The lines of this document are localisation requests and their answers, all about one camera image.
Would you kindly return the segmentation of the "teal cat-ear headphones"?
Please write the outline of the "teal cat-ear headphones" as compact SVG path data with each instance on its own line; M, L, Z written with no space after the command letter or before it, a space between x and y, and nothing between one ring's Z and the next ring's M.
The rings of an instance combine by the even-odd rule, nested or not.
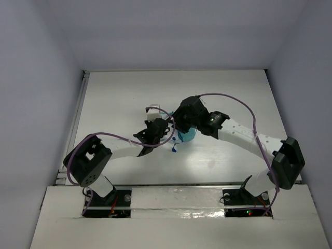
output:
M169 116L167 114L163 114L163 117L165 119L168 119ZM170 133L172 133L173 130L173 123L169 124L169 128L170 128ZM197 130L195 128L190 128L188 132L183 133L180 131L175 130L172 138L169 140L169 142L173 142L175 144L179 144L179 143L187 143L192 141L195 136L196 136ZM169 135L165 135L163 139L167 139L169 137Z

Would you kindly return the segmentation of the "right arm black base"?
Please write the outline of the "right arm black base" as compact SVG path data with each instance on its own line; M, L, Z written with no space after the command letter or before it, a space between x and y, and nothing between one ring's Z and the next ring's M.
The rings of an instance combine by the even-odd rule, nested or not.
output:
M265 191L257 197L252 196L245 186L250 175L238 189L223 190L219 202L225 207L225 217L273 217L268 192Z

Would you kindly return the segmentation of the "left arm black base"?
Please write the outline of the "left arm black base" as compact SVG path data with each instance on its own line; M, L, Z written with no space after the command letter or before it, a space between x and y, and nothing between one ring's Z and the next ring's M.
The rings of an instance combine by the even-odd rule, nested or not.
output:
M90 188L83 188L85 197L82 217L85 218L130 218L131 189L114 188L105 197L100 197Z

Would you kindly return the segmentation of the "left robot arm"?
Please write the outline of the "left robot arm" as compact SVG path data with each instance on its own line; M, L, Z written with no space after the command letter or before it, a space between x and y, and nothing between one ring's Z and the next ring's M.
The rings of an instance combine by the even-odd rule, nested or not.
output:
M145 123L147 128L134 135L138 141L105 132L86 136L63 160L69 182L89 188L103 204L111 204L115 200L116 189L102 175L107 163L151 153L170 130L168 122L162 118Z

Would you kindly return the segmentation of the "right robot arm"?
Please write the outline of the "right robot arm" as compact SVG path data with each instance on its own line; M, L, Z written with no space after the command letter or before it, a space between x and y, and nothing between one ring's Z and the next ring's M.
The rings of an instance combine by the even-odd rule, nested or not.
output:
M283 140L259 134L255 125L250 129L224 113L209 112L198 95L184 99L172 117L176 129L182 133L195 128L203 135L237 145L265 161L267 169L249 176L235 193L246 204L253 203L265 191L290 190L305 166L295 138L289 136Z

